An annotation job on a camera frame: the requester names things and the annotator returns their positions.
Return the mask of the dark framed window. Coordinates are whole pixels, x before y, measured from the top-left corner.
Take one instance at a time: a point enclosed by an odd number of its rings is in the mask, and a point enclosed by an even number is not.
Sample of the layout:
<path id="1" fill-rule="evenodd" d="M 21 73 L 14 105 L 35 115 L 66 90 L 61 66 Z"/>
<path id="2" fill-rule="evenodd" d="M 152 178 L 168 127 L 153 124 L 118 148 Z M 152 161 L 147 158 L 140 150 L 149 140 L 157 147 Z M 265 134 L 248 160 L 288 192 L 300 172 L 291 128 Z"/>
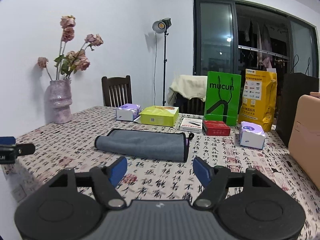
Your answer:
<path id="1" fill-rule="evenodd" d="M 193 0 L 194 75 L 275 68 L 319 76 L 319 38 L 310 23 L 241 0 Z"/>

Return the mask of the pink speckled vase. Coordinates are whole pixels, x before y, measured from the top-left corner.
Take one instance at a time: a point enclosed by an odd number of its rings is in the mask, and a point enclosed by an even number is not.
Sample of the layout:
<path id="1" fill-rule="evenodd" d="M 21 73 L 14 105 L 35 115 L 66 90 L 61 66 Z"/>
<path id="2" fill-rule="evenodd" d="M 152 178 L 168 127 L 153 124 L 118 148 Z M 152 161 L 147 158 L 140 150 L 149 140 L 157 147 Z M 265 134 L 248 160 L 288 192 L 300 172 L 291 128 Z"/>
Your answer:
<path id="1" fill-rule="evenodd" d="M 44 94 L 44 113 L 46 123 L 65 124 L 72 119 L 70 79 L 50 81 Z"/>

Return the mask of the pink case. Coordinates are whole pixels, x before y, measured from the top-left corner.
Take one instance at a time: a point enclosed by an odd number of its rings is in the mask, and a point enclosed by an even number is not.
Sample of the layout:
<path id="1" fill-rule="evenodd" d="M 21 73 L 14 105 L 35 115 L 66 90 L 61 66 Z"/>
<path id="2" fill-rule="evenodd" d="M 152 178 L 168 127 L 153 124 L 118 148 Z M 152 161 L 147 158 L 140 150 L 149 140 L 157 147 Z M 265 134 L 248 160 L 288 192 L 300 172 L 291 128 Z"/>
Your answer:
<path id="1" fill-rule="evenodd" d="M 312 182 L 319 187 L 320 162 L 320 98 L 311 92 L 299 98 L 295 121 L 289 141 L 289 153 Z"/>

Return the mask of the chair with cream cloth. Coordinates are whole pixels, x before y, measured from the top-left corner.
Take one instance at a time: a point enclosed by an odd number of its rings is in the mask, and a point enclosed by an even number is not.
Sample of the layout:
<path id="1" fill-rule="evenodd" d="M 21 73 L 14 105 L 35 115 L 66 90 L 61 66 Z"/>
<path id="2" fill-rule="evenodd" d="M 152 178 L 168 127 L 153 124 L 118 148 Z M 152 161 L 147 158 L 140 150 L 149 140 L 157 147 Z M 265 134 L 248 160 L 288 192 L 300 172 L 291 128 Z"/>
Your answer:
<path id="1" fill-rule="evenodd" d="M 207 77 L 179 75 L 169 87 L 167 103 L 176 106 L 180 113 L 204 115 Z"/>

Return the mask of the purple tissue pack left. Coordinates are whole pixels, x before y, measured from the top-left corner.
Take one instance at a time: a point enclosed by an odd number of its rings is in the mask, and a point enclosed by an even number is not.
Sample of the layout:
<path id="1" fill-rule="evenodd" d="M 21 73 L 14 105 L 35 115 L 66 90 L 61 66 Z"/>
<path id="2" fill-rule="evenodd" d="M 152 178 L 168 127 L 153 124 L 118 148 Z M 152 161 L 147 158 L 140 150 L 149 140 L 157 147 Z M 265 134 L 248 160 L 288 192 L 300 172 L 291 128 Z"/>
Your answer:
<path id="1" fill-rule="evenodd" d="M 116 108 L 116 120 L 118 121 L 134 121 L 141 113 L 141 106 L 126 103 Z"/>

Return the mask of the purple and grey towel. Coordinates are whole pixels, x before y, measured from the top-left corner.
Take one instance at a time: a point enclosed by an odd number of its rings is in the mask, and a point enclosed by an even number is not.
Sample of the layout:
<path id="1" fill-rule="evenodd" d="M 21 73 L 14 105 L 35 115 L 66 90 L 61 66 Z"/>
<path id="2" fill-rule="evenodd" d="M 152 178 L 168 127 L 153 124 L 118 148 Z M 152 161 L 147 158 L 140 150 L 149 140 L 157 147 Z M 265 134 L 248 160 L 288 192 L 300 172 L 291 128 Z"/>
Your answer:
<path id="1" fill-rule="evenodd" d="M 185 163 L 194 133 L 162 133 L 113 129 L 98 136 L 94 146 L 98 150 L 142 159 Z"/>

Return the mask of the black paper bag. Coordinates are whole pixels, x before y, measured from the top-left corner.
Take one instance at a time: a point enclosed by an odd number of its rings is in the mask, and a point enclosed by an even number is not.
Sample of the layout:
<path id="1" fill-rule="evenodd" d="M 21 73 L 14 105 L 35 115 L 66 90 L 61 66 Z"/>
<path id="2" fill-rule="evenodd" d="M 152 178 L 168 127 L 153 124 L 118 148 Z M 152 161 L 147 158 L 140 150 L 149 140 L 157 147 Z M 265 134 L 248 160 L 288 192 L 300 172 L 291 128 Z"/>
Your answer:
<path id="1" fill-rule="evenodd" d="M 302 72 L 294 73 L 292 70 L 284 75 L 283 90 L 276 124 L 276 132 L 286 147 L 289 146 L 298 100 L 303 95 L 319 90 L 319 78 L 309 75 L 311 58 L 308 58 L 308 65 Z"/>

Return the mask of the studio light on stand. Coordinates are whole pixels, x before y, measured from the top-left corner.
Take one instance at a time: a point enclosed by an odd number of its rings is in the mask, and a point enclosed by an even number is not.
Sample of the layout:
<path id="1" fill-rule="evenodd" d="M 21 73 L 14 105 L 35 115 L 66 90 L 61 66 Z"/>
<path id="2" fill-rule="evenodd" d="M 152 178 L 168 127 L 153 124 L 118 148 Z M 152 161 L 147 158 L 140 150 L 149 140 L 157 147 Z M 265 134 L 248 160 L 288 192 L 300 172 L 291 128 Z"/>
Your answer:
<path id="1" fill-rule="evenodd" d="M 169 35 L 168 29 L 171 27 L 172 22 L 171 18 L 163 18 L 153 23 L 152 29 L 157 35 L 163 35 L 163 86 L 162 86 L 162 106 L 165 106 L 166 99 L 165 99 L 165 89 L 166 89 L 166 72 L 167 72 L 167 36 Z"/>

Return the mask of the purple tissue pack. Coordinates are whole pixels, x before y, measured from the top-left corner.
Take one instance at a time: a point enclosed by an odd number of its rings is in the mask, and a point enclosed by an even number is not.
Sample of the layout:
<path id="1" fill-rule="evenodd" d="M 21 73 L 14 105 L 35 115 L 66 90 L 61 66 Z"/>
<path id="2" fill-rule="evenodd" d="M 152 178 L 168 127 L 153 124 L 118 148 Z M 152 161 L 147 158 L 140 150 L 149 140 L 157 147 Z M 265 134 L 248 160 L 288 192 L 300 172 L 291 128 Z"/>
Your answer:
<path id="1" fill-rule="evenodd" d="M 134 121 L 141 113 L 141 106 L 126 103 L 116 108 L 116 120 L 118 121 Z"/>
<path id="2" fill-rule="evenodd" d="M 266 139 L 265 132 L 260 125 L 242 121 L 240 123 L 240 145 L 262 150 Z"/>

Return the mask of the white flat box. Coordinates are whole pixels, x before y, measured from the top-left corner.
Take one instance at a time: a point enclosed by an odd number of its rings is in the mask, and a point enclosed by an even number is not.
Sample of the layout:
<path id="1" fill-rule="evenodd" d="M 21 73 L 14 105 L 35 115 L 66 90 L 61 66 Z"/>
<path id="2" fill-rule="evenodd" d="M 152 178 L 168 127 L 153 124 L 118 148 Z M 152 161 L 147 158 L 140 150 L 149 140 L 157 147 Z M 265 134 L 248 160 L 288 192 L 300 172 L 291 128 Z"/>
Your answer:
<path id="1" fill-rule="evenodd" d="M 180 131 L 189 133 L 202 133 L 203 121 L 201 119 L 183 118 Z"/>

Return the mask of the yellow paper bag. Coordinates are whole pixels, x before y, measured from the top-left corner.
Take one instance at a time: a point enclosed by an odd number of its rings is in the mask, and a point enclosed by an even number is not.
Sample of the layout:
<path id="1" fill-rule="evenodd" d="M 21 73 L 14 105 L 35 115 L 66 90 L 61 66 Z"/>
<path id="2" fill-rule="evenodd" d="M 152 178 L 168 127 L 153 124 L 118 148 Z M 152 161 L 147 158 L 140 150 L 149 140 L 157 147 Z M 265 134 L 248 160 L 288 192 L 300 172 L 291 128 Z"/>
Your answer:
<path id="1" fill-rule="evenodd" d="M 275 72 L 246 69 L 238 122 L 252 122 L 260 125 L 264 132 L 269 132 L 274 120 L 276 97 Z"/>

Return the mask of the dark wooden chair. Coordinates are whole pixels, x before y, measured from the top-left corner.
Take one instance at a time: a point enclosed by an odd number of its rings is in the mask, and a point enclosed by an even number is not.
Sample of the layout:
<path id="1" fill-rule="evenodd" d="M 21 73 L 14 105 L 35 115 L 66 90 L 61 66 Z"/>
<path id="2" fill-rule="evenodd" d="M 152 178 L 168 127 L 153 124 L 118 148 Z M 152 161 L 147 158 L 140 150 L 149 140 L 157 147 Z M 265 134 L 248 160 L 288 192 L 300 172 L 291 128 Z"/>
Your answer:
<path id="1" fill-rule="evenodd" d="M 132 103 L 131 78 L 103 76 L 101 78 L 103 101 L 106 107 L 120 107 Z"/>

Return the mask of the purple tissue pack right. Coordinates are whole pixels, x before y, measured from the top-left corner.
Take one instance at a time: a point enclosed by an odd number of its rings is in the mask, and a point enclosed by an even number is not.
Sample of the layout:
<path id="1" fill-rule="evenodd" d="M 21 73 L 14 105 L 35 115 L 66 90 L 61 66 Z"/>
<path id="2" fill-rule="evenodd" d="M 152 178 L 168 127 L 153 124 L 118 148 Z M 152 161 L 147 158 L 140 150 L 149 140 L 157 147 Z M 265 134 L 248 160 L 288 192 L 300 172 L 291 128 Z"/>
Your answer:
<path id="1" fill-rule="evenodd" d="M 262 150 L 266 139 L 265 132 L 260 125 L 242 121 L 240 123 L 240 145 Z"/>

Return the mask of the yellow-green box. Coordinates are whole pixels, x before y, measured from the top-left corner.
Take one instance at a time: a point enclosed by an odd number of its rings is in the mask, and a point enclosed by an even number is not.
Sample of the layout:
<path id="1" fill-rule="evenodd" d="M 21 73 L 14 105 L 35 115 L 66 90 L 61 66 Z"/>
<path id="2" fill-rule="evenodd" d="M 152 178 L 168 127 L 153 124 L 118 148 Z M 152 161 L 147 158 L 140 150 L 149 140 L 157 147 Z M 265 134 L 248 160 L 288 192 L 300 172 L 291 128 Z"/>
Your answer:
<path id="1" fill-rule="evenodd" d="M 174 127 L 178 114 L 178 107 L 150 106 L 143 109 L 134 122 L 144 125 Z"/>

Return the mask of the green mucun paper bag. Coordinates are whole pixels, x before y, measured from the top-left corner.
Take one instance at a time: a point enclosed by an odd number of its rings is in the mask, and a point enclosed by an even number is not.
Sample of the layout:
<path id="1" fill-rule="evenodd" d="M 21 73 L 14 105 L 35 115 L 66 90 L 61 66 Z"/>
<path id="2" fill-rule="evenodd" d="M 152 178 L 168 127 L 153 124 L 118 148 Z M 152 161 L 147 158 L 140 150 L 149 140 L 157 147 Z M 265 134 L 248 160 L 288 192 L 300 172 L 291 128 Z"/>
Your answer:
<path id="1" fill-rule="evenodd" d="M 241 76 L 223 72 L 208 72 L 204 119 L 223 121 L 235 126 L 238 118 Z"/>

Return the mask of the red flat box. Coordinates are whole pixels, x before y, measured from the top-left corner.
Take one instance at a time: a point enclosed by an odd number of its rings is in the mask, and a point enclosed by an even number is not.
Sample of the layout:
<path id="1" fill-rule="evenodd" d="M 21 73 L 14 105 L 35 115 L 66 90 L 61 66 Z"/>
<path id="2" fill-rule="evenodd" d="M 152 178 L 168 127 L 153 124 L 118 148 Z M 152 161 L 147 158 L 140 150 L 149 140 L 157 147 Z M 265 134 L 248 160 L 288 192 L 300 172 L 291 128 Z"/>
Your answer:
<path id="1" fill-rule="evenodd" d="M 207 136 L 229 136 L 231 132 L 223 121 L 203 120 L 203 128 Z"/>

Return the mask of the dried pink roses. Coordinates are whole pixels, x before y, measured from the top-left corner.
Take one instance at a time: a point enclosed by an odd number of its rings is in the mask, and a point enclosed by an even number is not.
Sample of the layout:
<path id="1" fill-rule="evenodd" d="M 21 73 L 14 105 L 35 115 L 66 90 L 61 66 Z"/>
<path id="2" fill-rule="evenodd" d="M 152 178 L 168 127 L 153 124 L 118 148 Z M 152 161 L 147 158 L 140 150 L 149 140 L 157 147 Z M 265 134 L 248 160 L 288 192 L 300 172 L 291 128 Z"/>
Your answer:
<path id="1" fill-rule="evenodd" d="M 57 81 L 60 79 L 67 80 L 71 74 L 79 71 L 85 71 L 90 66 L 90 61 L 86 56 L 86 50 L 91 51 L 95 47 L 104 44 L 102 37 L 99 34 L 88 34 L 81 48 L 77 51 L 66 51 L 68 42 L 71 42 L 75 37 L 76 20 L 72 15 L 62 16 L 60 20 L 60 27 L 62 28 L 62 35 L 60 39 L 59 55 L 54 59 L 54 67 L 56 69 L 55 76 L 52 77 L 48 70 L 49 60 L 46 57 L 39 57 L 37 59 L 37 66 L 41 70 L 46 70 L 50 81 Z"/>

